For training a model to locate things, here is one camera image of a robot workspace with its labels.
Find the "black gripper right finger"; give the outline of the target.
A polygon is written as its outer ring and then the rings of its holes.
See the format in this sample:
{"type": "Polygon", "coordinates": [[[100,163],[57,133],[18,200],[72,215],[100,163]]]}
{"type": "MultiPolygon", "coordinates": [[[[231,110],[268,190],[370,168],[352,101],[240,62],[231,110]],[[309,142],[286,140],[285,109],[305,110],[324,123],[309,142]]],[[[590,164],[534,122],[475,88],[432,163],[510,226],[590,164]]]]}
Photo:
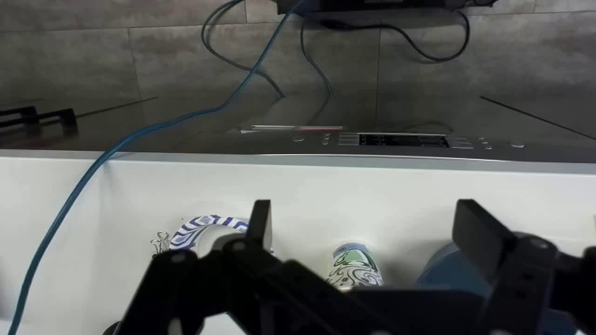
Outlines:
{"type": "Polygon", "coordinates": [[[456,203],[452,243],[491,287],[476,323],[480,335],[542,335],[549,311],[596,334],[594,246],[568,256],[538,235],[510,231],[475,200],[456,203]]]}

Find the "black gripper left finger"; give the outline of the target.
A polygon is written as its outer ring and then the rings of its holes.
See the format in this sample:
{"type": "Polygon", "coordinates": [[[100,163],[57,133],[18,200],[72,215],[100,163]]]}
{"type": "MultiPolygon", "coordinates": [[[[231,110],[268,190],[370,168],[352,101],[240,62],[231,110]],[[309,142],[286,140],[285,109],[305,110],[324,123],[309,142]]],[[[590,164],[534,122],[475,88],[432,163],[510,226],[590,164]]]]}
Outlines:
{"type": "Polygon", "coordinates": [[[257,200],[245,233],[217,237],[206,256],[191,250],[152,257],[115,335],[199,335],[204,321],[229,315],[249,335],[260,335],[253,282],[271,259],[271,202],[257,200]]]}

